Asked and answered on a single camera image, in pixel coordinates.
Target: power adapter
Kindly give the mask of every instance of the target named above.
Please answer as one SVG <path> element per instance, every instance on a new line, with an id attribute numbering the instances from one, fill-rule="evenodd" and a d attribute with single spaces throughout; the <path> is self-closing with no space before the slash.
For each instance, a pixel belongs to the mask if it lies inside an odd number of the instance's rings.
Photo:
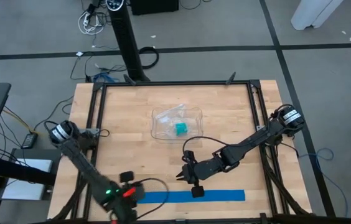
<path id="1" fill-rule="evenodd" d="M 29 133 L 26 135 L 24 142 L 22 143 L 21 149 L 31 149 L 36 142 L 38 134 Z"/>

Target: blue tape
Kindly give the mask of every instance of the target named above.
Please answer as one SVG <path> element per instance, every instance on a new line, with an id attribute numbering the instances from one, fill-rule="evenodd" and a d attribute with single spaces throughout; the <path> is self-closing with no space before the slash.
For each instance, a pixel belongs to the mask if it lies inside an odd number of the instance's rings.
<path id="1" fill-rule="evenodd" d="M 146 192 L 145 198 L 138 203 L 162 203 L 167 192 Z M 205 190 L 205 196 L 193 198 L 190 191 L 171 191 L 168 203 L 187 202 L 243 202 L 245 201 L 244 190 Z"/>

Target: white cable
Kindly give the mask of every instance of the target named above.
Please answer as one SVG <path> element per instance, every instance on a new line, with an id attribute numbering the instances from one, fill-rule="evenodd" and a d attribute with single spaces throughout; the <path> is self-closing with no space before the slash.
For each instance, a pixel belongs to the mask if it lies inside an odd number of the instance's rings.
<path id="1" fill-rule="evenodd" d="M 95 26 L 91 26 L 90 28 L 88 28 L 88 25 L 86 26 L 84 23 L 83 23 L 83 28 L 84 28 L 84 31 L 82 30 L 82 28 L 80 27 L 80 21 L 81 19 L 84 17 L 84 20 L 87 19 L 87 16 L 88 16 L 88 13 L 87 12 L 84 12 L 79 18 L 78 18 L 78 21 L 77 21 L 77 25 L 78 25 L 78 29 L 80 30 L 80 32 L 82 34 L 86 34 L 86 35 L 96 35 L 96 34 L 99 34 L 100 32 L 103 31 L 104 29 L 104 25 L 103 24 L 100 24 L 100 21 L 98 19 L 98 16 L 95 15 Z M 96 32 L 93 32 L 94 30 L 96 30 L 97 27 L 100 27 L 101 29 L 99 31 L 96 31 Z"/>

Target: black metal frame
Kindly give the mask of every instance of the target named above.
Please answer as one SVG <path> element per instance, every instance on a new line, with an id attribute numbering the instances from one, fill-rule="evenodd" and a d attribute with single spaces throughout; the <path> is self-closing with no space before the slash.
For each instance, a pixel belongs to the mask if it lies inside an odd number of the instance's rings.
<path id="1" fill-rule="evenodd" d="M 177 86 L 177 85 L 225 85 L 226 81 L 190 81 L 190 82 L 137 82 L 136 86 Z M 260 125 L 259 119 L 258 119 L 258 112 L 256 109 L 255 105 L 255 96 L 253 94 L 253 90 L 257 91 L 258 94 L 258 101 L 260 103 L 261 111 L 263 114 L 264 118 L 267 118 L 267 112 L 265 108 L 265 103 L 264 103 L 264 98 L 263 98 L 263 92 L 261 91 L 261 86 L 260 86 L 260 81 L 259 80 L 235 80 L 232 81 L 230 85 L 246 85 L 247 91 L 248 91 L 248 96 L 249 96 L 249 101 L 250 101 L 250 106 L 251 106 L 251 112 L 253 115 L 253 120 L 255 124 L 255 128 Z M 103 119 L 103 111 L 105 108 L 105 99 L 106 99 L 106 89 L 108 87 L 118 87 L 118 86 L 130 86 L 130 83 L 94 83 L 93 84 L 93 93 L 91 95 L 91 103 L 90 103 L 90 109 L 88 112 L 88 118 L 87 118 L 87 128 L 91 128 L 92 120 L 93 120 L 93 115 L 94 115 L 94 108 L 95 108 L 95 102 L 96 102 L 96 96 L 97 96 L 97 91 L 101 89 L 101 99 L 100 99 L 100 105 L 98 108 L 98 119 L 96 122 L 96 128 L 101 128 L 102 124 L 102 119 Z M 96 158 L 98 155 L 98 146 L 96 149 L 93 149 L 92 155 L 91 155 L 91 163 L 95 166 L 96 165 Z M 274 149 L 270 149 L 271 155 L 274 154 Z M 261 161 L 263 162 L 264 159 L 266 158 L 265 154 L 265 148 L 264 146 L 260 146 L 260 156 L 261 156 Z M 280 175 L 280 168 L 279 168 L 279 163 L 278 159 L 276 157 L 273 157 L 273 166 L 275 169 L 275 174 L 277 178 L 282 181 L 282 177 Z M 266 179 L 266 188 L 268 192 L 268 200 L 269 204 L 271 207 L 271 213 L 272 215 L 278 214 L 278 208 L 276 207 L 276 201 L 275 201 L 275 196 L 274 196 L 274 190 L 272 186 L 272 182 L 269 178 L 269 176 L 263 171 L 263 174 Z M 80 173 L 78 174 L 78 180 L 76 183 L 76 186 L 80 184 L 81 181 L 81 176 Z M 289 209 L 286 201 L 281 197 L 281 203 L 283 206 L 283 211 L 284 213 L 288 214 Z M 91 202 L 91 190 L 90 187 L 88 186 L 87 188 L 87 194 L 85 196 L 85 203 L 84 203 L 84 209 L 83 209 L 83 219 L 88 220 L 88 215 L 90 212 L 90 202 Z M 75 205 L 75 207 L 72 209 L 72 215 L 71 218 L 77 218 L 77 209 L 78 209 L 78 203 Z M 220 219 L 208 219 L 208 220 L 184 220 L 181 222 L 188 222 L 188 223 L 261 223 L 263 221 L 263 217 L 265 215 L 260 214 L 261 218 L 220 218 Z M 137 221 L 137 223 L 179 223 L 179 220 L 148 220 L 148 221 Z M 106 223 L 106 222 L 89 222 L 89 223 Z"/>

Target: yellow cable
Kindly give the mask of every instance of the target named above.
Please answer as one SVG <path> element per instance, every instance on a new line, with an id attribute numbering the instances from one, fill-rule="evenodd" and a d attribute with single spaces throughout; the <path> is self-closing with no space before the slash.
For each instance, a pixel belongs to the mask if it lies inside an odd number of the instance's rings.
<path id="1" fill-rule="evenodd" d="M 9 116 L 12 116 L 13 118 L 15 118 L 15 120 L 17 120 L 18 122 L 20 122 L 21 125 L 25 126 L 25 128 L 27 128 L 30 132 L 41 135 L 41 133 L 39 133 L 38 131 L 34 131 L 29 125 L 27 125 L 25 122 L 23 122 L 23 120 L 19 119 L 16 115 L 12 114 L 11 112 L 3 109 L 3 112 L 7 113 Z"/>

